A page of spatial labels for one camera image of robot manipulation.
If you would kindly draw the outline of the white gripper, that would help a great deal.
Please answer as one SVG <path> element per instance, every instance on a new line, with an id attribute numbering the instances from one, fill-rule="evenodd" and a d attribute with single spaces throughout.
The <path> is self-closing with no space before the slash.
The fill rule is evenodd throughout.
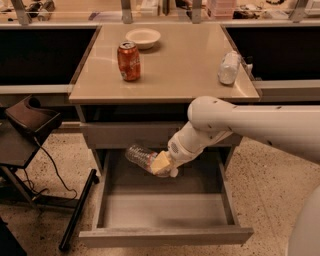
<path id="1" fill-rule="evenodd" d="M 231 131 L 204 131 L 196 129 L 190 122 L 187 122 L 168 141 L 170 159 L 166 151 L 161 151 L 153 160 L 151 171 L 154 175 L 168 175 L 171 164 L 173 168 L 178 168 L 185 163 L 191 162 L 206 147 L 217 144 L 231 134 Z"/>

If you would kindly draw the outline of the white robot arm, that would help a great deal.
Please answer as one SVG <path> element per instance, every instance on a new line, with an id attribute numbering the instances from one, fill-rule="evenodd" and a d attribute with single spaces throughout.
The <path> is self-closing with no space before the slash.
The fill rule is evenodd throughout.
<path id="1" fill-rule="evenodd" d="M 198 97 L 188 107 L 188 122 L 157 156 L 155 175 L 176 169 L 236 134 L 312 163 L 320 161 L 320 109 L 317 106 L 236 106 L 213 97 Z M 320 185 L 310 191 L 297 215 L 281 256 L 320 256 Z"/>

